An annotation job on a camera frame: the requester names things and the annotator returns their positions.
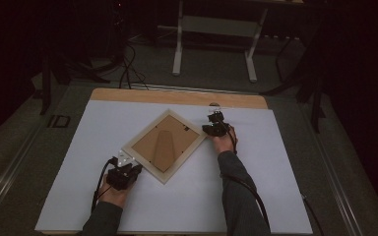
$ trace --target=white board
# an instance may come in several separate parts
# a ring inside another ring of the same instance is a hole
[[[104,163],[167,109],[194,125],[208,124],[208,106],[91,100],[35,230],[82,230]],[[238,156],[255,181],[272,232],[311,234],[273,111],[230,108],[222,113],[235,127]],[[143,170],[118,231],[225,232],[221,191],[217,155],[211,141],[204,140],[165,185]]]

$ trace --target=metal stand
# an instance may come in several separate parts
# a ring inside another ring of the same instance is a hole
[[[180,75],[180,67],[182,61],[182,33],[183,31],[196,31],[205,33],[235,35],[252,37],[253,41],[249,50],[245,51],[245,62],[247,65],[248,76],[250,82],[256,83],[257,76],[254,69],[253,54],[256,50],[257,41],[260,38],[260,33],[265,22],[268,9],[264,9],[259,23],[233,21],[225,19],[213,19],[204,17],[184,16],[183,15],[183,0],[179,2],[179,17],[177,21],[177,44],[174,53],[173,62],[173,76]]]

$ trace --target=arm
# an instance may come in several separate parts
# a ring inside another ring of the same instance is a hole
[[[238,142],[232,127],[230,133]],[[241,179],[256,190],[253,179],[233,152],[233,144],[229,135],[210,137],[210,139],[219,155],[220,173]],[[271,235],[253,194],[241,184],[226,178],[222,178],[222,186],[222,206],[227,235]]]
[[[108,202],[99,202],[84,225],[83,236],[116,235],[121,220],[122,207]]]
[[[96,208],[83,227],[83,236],[112,236],[116,235],[121,220],[122,210],[125,206],[127,195],[133,186],[127,190],[117,191],[106,183],[103,178],[102,187],[99,189],[99,199]]]

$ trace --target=wooden table edge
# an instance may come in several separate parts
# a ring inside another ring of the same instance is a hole
[[[95,88],[91,100],[205,106],[215,102],[221,107],[268,109],[266,99],[261,95],[222,92]]]

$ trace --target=person's right hand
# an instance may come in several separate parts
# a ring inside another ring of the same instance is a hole
[[[229,126],[229,132],[231,133],[235,143],[237,144],[238,138],[236,137],[235,130],[232,126]],[[220,154],[221,152],[226,150],[234,151],[234,145],[232,144],[232,140],[229,134],[225,134],[222,137],[208,136],[208,138],[213,141],[217,154]]]

